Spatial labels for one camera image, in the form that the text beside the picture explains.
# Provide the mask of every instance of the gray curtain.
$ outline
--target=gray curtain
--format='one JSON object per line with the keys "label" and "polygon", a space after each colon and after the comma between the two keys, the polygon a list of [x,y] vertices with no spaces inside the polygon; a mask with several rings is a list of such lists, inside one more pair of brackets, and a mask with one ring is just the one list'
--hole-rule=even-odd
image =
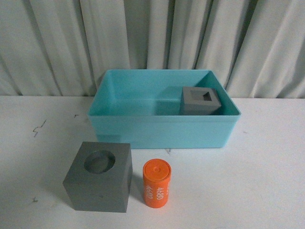
{"label": "gray curtain", "polygon": [[0,1],[0,95],[94,95],[106,70],[146,68],[305,98],[305,1]]}

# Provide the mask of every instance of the printed number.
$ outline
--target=printed number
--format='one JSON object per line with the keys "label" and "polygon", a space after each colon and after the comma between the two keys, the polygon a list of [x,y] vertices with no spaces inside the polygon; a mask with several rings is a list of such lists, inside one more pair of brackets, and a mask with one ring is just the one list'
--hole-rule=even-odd
{"label": "printed number", "polygon": [[157,189],[157,199],[163,199],[164,198],[164,188],[159,187]]}
{"label": "printed number", "polygon": [[149,185],[146,185],[146,196],[149,199],[153,198],[153,189]]}

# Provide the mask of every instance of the gray cube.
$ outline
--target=gray cube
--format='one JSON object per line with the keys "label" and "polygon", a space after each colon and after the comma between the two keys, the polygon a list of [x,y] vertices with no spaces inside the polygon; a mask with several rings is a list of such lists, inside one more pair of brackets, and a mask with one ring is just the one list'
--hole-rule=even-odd
{"label": "gray cube", "polygon": [[217,92],[208,87],[183,87],[180,115],[211,115],[221,107]]}
{"label": "gray cube", "polygon": [[130,144],[83,142],[63,185],[75,210],[126,212],[131,179]]}

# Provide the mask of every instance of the cylinder lid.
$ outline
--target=cylinder lid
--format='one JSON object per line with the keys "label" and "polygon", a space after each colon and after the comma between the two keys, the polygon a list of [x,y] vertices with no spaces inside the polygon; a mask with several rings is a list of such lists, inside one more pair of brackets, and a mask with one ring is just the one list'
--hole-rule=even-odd
{"label": "cylinder lid", "polygon": [[162,159],[152,159],[145,163],[143,175],[152,182],[161,182],[171,175],[171,167]]}

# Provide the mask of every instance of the table surface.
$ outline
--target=table surface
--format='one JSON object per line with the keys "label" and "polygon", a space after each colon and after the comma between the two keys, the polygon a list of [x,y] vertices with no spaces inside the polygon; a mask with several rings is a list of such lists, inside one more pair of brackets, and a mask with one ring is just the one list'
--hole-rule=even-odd
{"label": "table surface", "polygon": [[[221,149],[132,150],[127,213],[75,211],[62,182],[96,141],[92,97],[0,97],[0,228],[304,229],[305,100],[234,99],[242,112]],[[143,202],[142,167],[172,167],[163,208]]]}

